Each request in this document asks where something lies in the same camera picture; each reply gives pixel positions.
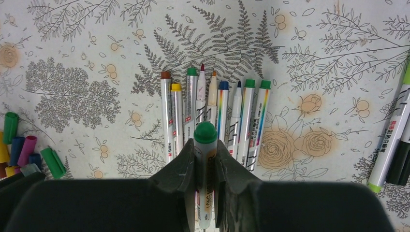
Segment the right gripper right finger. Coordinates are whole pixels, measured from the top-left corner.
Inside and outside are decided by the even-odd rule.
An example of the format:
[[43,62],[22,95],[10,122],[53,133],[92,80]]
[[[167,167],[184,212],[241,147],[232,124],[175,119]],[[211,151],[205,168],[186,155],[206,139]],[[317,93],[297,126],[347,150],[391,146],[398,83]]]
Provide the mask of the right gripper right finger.
[[392,232],[379,199],[349,182],[262,181],[218,141],[216,226],[222,232]]

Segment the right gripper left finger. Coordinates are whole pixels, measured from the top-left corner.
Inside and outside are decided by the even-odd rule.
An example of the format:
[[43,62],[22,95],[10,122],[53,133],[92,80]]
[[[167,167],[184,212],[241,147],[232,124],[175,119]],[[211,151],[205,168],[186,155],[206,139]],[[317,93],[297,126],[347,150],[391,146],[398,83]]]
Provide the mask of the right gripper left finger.
[[44,180],[14,209],[5,232],[191,232],[194,156],[179,155],[148,179]]

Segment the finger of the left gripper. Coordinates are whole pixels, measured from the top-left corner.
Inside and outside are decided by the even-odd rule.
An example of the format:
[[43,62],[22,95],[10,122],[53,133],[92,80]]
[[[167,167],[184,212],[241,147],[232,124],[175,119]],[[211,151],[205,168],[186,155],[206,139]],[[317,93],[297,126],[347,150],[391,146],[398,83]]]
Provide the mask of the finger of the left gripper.
[[6,225],[20,202],[23,195],[34,184],[44,181],[45,174],[35,172],[28,176],[23,173],[15,174],[0,182],[0,231],[3,232]]

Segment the yellow pen cap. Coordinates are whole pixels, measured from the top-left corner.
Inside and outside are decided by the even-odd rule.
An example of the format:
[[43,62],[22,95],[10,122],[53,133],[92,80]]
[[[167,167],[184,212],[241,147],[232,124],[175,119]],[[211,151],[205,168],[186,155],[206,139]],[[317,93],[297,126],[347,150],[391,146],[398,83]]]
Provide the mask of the yellow pen cap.
[[7,145],[3,142],[3,132],[0,132],[0,163],[10,161]]

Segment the blue pen cap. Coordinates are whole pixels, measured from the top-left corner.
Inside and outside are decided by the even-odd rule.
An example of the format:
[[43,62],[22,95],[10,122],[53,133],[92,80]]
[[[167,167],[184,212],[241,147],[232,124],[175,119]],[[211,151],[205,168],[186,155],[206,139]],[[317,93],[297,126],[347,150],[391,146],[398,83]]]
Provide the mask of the blue pen cap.
[[29,163],[30,164],[36,164],[39,170],[42,170],[42,159],[41,155],[37,153],[33,153],[29,155]]
[[25,142],[25,137],[18,136],[12,139],[9,166],[18,165],[17,162],[19,160],[24,142]]

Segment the brown marker pen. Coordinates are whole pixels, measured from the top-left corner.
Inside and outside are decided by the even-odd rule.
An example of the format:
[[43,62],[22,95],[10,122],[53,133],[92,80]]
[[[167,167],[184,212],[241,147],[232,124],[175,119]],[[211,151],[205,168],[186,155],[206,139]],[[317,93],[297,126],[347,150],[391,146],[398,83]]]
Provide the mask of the brown marker pen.
[[173,145],[173,121],[171,101],[171,75],[167,71],[161,72],[161,103],[164,129],[164,150],[167,163],[174,159],[175,149]]

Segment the green pen cap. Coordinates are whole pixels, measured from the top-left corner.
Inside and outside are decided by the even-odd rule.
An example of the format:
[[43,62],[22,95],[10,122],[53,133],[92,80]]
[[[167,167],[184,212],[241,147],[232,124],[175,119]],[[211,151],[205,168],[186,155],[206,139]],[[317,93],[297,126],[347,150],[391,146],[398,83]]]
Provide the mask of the green pen cap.
[[41,150],[40,154],[54,178],[59,179],[66,174],[66,169],[55,150],[48,147]]
[[7,112],[4,118],[3,143],[10,145],[16,137],[18,130],[19,116],[13,112]]

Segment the magenta pen cap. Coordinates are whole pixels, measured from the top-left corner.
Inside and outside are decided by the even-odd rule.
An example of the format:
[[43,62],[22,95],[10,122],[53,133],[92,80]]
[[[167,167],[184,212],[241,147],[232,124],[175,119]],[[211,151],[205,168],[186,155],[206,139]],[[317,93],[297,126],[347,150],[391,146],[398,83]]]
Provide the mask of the magenta pen cap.
[[34,153],[35,145],[37,143],[36,136],[27,136],[21,149],[21,153],[17,165],[23,167],[29,164],[29,156]]

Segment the dark green end marker pen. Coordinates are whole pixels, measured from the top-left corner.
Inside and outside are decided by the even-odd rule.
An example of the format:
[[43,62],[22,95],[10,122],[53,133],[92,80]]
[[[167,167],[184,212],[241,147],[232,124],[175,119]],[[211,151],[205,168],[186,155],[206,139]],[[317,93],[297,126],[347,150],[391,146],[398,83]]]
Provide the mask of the dark green end marker pen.
[[251,120],[251,111],[253,104],[253,95],[255,91],[255,80],[246,79],[243,89],[243,98],[242,98],[242,109],[241,109],[241,126],[240,126],[240,135],[238,140],[238,152],[237,152],[237,161],[242,165],[246,166],[247,155],[249,149],[249,137],[250,137],[250,120]]

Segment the rainbow stripe green marker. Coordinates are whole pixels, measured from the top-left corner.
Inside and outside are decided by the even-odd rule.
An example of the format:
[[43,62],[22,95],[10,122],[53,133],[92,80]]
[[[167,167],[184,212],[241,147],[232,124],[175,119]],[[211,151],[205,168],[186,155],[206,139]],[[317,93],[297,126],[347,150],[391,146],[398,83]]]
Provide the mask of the rainbow stripe green marker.
[[195,129],[193,137],[196,162],[197,216],[199,227],[206,230],[212,220],[217,131],[211,122],[201,122]]

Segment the yellow cap marker pen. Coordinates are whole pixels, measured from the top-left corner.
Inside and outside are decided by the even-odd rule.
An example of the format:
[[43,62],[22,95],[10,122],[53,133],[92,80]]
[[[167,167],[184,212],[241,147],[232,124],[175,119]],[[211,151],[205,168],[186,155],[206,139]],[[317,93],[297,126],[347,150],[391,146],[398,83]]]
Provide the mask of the yellow cap marker pen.
[[183,106],[182,87],[179,83],[171,84],[172,121],[173,121],[173,143],[175,157],[179,155],[184,146],[183,135]]

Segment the rainbow stripe blue marker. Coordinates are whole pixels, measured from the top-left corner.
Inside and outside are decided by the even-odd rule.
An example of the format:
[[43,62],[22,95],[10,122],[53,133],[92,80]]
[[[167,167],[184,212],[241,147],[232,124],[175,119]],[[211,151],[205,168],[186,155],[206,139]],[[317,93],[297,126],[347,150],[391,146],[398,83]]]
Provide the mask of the rainbow stripe blue marker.
[[227,123],[228,111],[228,97],[229,97],[229,83],[227,81],[220,81],[218,88],[218,118],[217,118],[217,133],[218,139],[225,142],[225,131]]

